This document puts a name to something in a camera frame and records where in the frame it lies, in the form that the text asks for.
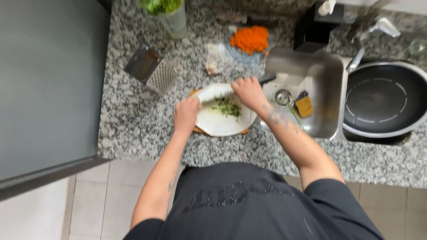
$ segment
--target shredded carrot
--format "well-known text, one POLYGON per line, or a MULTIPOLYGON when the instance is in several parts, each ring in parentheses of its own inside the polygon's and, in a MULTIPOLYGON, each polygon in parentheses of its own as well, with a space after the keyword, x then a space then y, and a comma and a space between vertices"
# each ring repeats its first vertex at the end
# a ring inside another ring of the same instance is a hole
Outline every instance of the shredded carrot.
POLYGON ((268 30, 262 26, 251 28, 238 28, 234 37, 230 39, 230 45, 237 47, 242 52, 252 55, 255 52, 262 52, 268 48, 268 30))

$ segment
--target soap dispenser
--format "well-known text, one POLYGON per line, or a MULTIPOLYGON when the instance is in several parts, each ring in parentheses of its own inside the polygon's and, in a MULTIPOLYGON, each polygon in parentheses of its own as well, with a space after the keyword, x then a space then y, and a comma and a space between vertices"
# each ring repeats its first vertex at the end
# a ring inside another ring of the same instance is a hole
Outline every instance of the soap dispenser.
POLYGON ((316 1, 295 26, 294 51, 314 53, 329 43, 329 33, 344 22, 344 5, 316 1))

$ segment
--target faucet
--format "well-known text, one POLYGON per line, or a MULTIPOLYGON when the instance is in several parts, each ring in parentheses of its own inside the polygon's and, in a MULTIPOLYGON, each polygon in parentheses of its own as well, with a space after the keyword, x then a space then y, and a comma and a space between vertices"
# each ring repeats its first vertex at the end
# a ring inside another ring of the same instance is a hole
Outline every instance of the faucet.
POLYGON ((356 56, 350 61, 346 68, 349 74, 356 70, 360 64, 360 61, 362 60, 363 55, 365 54, 366 48, 363 46, 363 41, 367 39, 369 33, 375 30, 380 30, 394 38, 400 36, 401 34, 401 32, 387 18, 379 18, 377 21, 375 21, 374 25, 363 31, 358 39, 354 36, 351 41, 355 42, 356 40, 359 43, 360 48, 356 56))

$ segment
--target green herbs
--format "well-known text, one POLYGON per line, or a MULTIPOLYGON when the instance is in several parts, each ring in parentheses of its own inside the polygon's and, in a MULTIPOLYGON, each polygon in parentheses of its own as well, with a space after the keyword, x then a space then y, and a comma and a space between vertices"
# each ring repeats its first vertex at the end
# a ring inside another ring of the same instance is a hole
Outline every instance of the green herbs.
POLYGON ((218 110, 221 114, 225 115, 226 117, 233 116, 233 117, 239 117, 242 115, 240 113, 240 106, 233 103, 230 98, 220 97, 215 98, 215 105, 211 107, 213 110, 218 110))
POLYGON ((152 15, 177 10, 184 0, 140 0, 140 6, 152 15))

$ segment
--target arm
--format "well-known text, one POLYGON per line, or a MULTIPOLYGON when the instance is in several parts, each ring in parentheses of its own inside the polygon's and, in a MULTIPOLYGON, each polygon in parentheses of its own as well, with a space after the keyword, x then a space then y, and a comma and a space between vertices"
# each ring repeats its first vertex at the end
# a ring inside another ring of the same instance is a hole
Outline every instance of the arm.
POLYGON ((146 219, 166 219, 181 156, 195 126, 198 109, 198 98, 187 98, 176 105, 175 131, 141 190, 132 215, 131 229, 146 219))
POLYGON ((295 163, 301 175, 303 189, 319 179, 344 182, 338 167, 322 148, 273 108, 256 78, 240 78, 231 86, 243 104, 267 123, 283 150, 295 163))

